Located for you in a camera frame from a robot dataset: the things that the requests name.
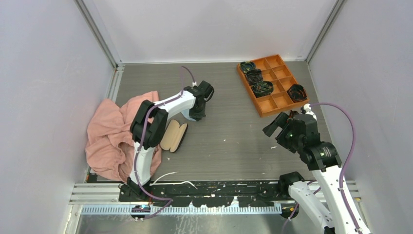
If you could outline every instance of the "white panel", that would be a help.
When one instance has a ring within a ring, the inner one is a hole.
[[[304,60],[333,0],[94,0],[123,63]]]
[[[0,233],[56,234],[113,68],[73,0],[0,1]]]
[[[357,131],[355,179],[373,233],[412,233],[413,2],[347,1],[312,59],[320,101],[343,106]],[[324,108],[344,159],[348,121]]]

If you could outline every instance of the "gray table surface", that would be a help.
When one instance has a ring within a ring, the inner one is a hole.
[[[143,222],[128,215],[82,215],[77,234],[281,234],[286,221],[278,214],[160,215]],[[305,212],[283,234],[321,234]]]
[[[162,163],[153,179],[169,172],[163,180],[233,180],[278,179],[280,175],[298,171],[312,179],[307,166],[279,146],[275,136],[267,137],[262,128],[277,116],[261,118],[240,78],[237,63],[186,63],[198,83],[212,84],[215,94],[206,106],[206,117],[199,122],[186,120],[181,114],[174,119],[188,123],[188,132],[180,149],[175,153],[162,152]],[[317,95],[305,62],[287,62],[299,84],[303,85],[311,103]],[[181,89],[182,64],[128,64],[120,82],[116,104],[125,104],[130,98],[149,91],[158,91],[160,99],[168,98]],[[185,84],[191,85],[185,75]],[[319,107],[318,117],[321,140],[331,141]]]

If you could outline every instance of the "black fabric item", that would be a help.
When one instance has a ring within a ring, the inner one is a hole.
[[[307,100],[307,93],[304,87],[299,84],[293,84],[293,86],[288,89],[287,93],[293,102],[301,102]]]
[[[270,95],[274,91],[274,86],[269,81],[260,81],[252,86],[252,91],[256,98]]]
[[[244,74],[246,74],[248,71],[256,69],[257,66],[255,66],[255,63],[253,63],[253,62],[247,61],[247,62],[241,62],[240,63],[240,68],[241,68],[241,71]]]
[[[246,73],[246,80],[248,81],[249,85],[254,85],[263,80],[263,76],[261,74],[260,69],[254,69]]]

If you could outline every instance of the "orange compartment tray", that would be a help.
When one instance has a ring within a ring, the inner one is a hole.
[[[298,84],[296,78],[285,65],[280,55],[272,55],[264,58],[252,60],[257,69],[261,69],[263,79],[270,81],[274,86],[274,91],[264,97],[255,97],[252,86],[248,84],[244,73],[237,64],[237,72],[243,82],[255,109],[261,117],[267,117],[282,111],[296,109],[307,104],[309,99],[302,102],[293,102],[287,90],[293,85]]]

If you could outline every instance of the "pink towel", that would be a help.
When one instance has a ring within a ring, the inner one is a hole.
[[[133,166],[134,147],[129,128],[144,100],[158,101],[157,91],[131,98],[119,108],[112,100],[105,99],[97,108],[88,126],[86,160],[100,176],[126,182]],[[161,149],[156,147],[150,175],[161,163]]]

